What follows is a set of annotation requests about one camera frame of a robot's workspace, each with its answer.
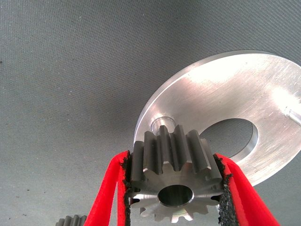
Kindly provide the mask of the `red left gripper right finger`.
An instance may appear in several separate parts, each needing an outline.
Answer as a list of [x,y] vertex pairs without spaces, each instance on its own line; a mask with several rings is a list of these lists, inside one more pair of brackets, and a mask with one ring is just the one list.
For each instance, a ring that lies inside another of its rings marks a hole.
[[279,223],[240,167],[231,159],[214,154],[222,176],[224,193],[219,196],[219,225],[278,226]]

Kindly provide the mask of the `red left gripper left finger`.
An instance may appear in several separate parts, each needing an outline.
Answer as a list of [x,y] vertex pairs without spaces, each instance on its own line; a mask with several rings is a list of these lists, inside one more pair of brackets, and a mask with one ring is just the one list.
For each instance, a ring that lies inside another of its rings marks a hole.
[[109,225],[115,191],[117,191],[117,225],[127,225],[129,216],[126,211],[127,186],[125,180],[129,157],[130,152],[124,151],[111,159],[84,225]]

